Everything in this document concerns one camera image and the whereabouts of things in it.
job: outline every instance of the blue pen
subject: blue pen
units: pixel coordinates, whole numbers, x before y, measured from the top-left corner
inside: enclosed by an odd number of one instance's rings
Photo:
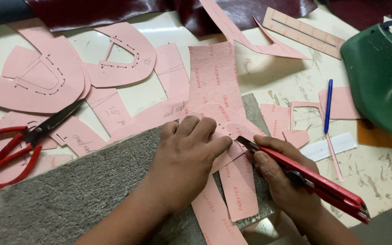
[[[328,99],[326,100],[326,116],[324,117],[324,134],[329,130],[329,116],[331,114],[331,100],[332,100],[332,79],[329,80]]]

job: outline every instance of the hand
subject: hand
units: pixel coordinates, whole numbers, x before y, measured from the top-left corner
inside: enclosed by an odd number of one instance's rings
[[[255,135],[253,139],[257,145],[273,149],[319,173],[315,162],[302,155],[291,143],[258,135]],[[309,193],[304,187],[295,187],[278,163],[265,152],[258,151],[252,154],[248,151],[246,155],[269,183],[270,193],[275,203],[297,225],[308,223],[324,211],[320,198],[314,193]]]
[[[169,213],[189,205],[205,188],[214,159],[232,144],[229,136],[210,141],[216,130],[211,118],[187,116],[168,122],[151,167],[143,180],[146,190]]]

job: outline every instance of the white table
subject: white table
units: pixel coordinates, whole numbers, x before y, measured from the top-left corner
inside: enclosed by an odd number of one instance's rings
[[[319,5],[318,9],[301,18],[301,21],[345,40],[358,33],[356,29],[332,15],[325,6]],[[168,42],[176,43],[188,74],[190,68],[188,46],[226,41],[222,34],[195,37],[181,25],[176,12],[143,14],[128,22],[142,32],[154,47]],[[245,30],[243,33],[253,44],[269,44],[257,28]],[[254,93],[258,103],[288,106],[292,101],[318,102],[318,92],[327,86],[330,78],[334,79],[336,87],[348,86],[347,74],[342,61],[277,33],[271,33],[275,38],[300,50],[312,59],[284,59],[257,54],[236,42],[237,75],[242,95]],[[107,36],[91,28],[66,31],[64,35],[73,44],[84,62],[97,64],[104,57],[109,45]],[[0,74],[6,58],[16,45],[34,49],[29,42],[7,26],[0,25]],[[132,61],[131,55],[115,45],[108,60],[128,63]],[[131,116],[166,98],[154,72],[143,81],[118,87],[118,92]],[[0,108],[0,119],[7,111]],[[297,112],[294,128],[303,130],[309,122],[313,122],[308,130],[309,143],[323,140],[322,123],[317,109],[297,108],[295,111]],[[87,103],[82,106],[77,116],[104,140],[109,139],[108,133]],[[351,132],[356,138],[355,120],[331,121],[329,130],[331,136],[346,132]],[[58,147],[44,151],[42,154],[59,153],[69,153],[76,157],[68,147]],[[345,182],[340,185],[361,196],[372,217],[392,207],[392,168],[390,168],[392,149],[360,145],[356,149],[338,154],[337,159],[345,177]],[[339,183],[331,158],[321,160],[317,165],[323,176]],[[328,206],[328,209],[349,227],[359,223],[335,208]]]

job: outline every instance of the red utility knife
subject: red utility knife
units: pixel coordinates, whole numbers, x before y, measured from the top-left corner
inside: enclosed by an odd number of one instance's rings
[[[267,153],[279,163],[279,166],[293,183],[304,186],[308,191],[316,193],[325,202],[362,223],[368,224],[370,222],[370,214],[368,213],[367,206],[359,196],[279,152],[266,147],[260,147],[242,136],[238,136],[236,141],[242,143],[251,152],[255,153],[261,150]]]

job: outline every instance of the burgundy leather sheet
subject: burgundy leather sheet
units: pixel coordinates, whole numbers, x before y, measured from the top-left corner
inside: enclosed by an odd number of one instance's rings
[[[148,13],[177,10],[182,24],[202,36],[220,30],[199,0],[25,0],[52,32],[116,23]],[[313,0],[216,0],[239,29],[262,23],[267,7],[299,18],[317,8]]]
[[[392,0],[320,0],[333,14],[363,31],[392,17]]]

